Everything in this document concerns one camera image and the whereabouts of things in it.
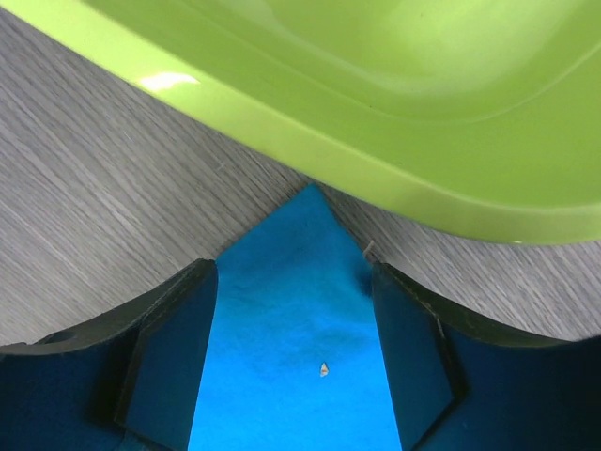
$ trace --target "wooden floor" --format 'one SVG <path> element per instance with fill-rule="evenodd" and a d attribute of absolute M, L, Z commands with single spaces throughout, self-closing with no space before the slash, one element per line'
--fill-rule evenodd
<path fill-rule="evenodd" d="M 0 344 L 89 319 L 216 257 L 309 180 L 0 12 Z M 371 257 L 489 316 L 601 332 L 601 246 L 449 237 L 331 189 Z"/>

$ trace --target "blue felt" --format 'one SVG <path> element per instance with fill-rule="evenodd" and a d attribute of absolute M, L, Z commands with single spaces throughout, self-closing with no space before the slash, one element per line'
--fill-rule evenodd
<path fill-rule="evenodd" d="M 400 450 L 371 270 L 317 187 L 217 263 L 189 450 Z"/>

